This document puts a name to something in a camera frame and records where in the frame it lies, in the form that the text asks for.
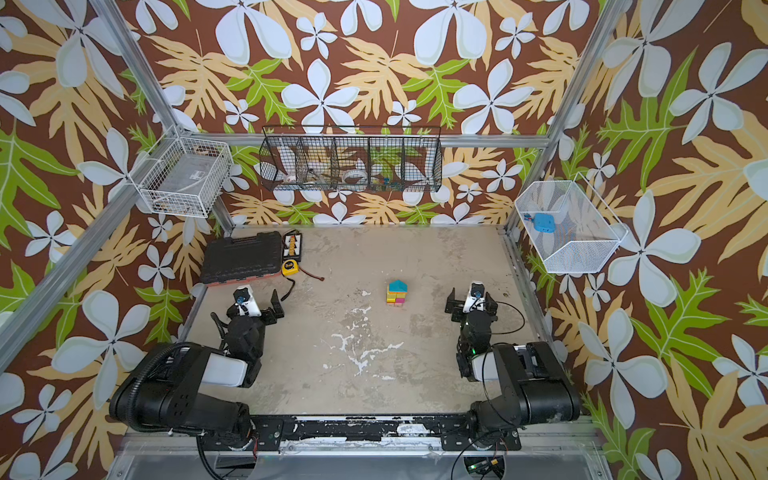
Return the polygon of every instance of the black wire basket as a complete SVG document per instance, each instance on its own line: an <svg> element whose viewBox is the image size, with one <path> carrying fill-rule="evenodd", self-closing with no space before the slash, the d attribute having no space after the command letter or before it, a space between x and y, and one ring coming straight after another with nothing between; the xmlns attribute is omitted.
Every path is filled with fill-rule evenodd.
<svg viewBox="0 0 768 480"><path fill-rule="evenodd" d="M263 128L260 173L269 190L437 191L442 148L437 127L355 127L335 134Z"/></svg>

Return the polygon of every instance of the toy block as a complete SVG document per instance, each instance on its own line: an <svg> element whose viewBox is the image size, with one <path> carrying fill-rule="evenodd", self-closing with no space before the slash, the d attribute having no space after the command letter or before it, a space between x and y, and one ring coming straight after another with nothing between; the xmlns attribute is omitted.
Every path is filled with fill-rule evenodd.
<svg viewBox="0 0 768 480"><path fill-rule="evenodd" d="M408 286L400 280L395 280L387 287L387 293L408 293Z"/></svg>

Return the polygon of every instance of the blue object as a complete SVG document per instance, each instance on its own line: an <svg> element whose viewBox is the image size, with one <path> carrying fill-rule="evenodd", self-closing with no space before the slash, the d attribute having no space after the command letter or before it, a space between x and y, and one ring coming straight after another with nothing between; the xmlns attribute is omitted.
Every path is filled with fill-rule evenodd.
<svg viewBox="0 0 768 480"><path fill-rule="evenodd" d="M537 232L554 233L554 217L550 214L536 214L533 227Z"/></svg>

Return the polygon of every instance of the red wire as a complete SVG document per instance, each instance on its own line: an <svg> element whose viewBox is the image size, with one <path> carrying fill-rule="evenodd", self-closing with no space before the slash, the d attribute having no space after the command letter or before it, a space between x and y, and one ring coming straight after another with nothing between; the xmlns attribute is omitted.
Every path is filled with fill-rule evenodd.
<svg viewBox="0 0 768 480"><path fill-rule="evenodd" d="M311 273L309 273L306 270L304 270L300 265L299 265L299 270L304 272L306 275L311 276L312 278L316 278L316 279L320 280L321 282L325 281L325 279L326 279L324 276L312 275Z"/></svg>

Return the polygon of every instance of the wire mesh basket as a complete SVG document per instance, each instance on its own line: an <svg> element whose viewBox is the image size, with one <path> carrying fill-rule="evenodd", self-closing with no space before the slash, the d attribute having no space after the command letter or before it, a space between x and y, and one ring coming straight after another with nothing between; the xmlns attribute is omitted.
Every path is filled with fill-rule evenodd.
<svg viewBox="0 0 768 480"><path fill-rule="evenodd" d="M233 160L229 146L173 133L158 144L160 147L149 155L155 164L135 184L139 194L152 213L207 218L230 175Z"/></svg>
<svg viewBox="0 0 768 480"><path fill-rule="evenodd" d="M585 183L593 200L576 180L536 181L515 199L515 208L548 273L597 273L629 233L600 194ZM598 210L599 202L613 215L615 225L609 225ZM554 231L538 230L537 215L553 220Z"/></svg>
<svg viewBox="0 0 768 480"><path fill-rule="evenodd" d="M415 129L369 134L277 133L263 129L260 173L270 190L437 191L442 183L439 128L430 134Z"/></svg>

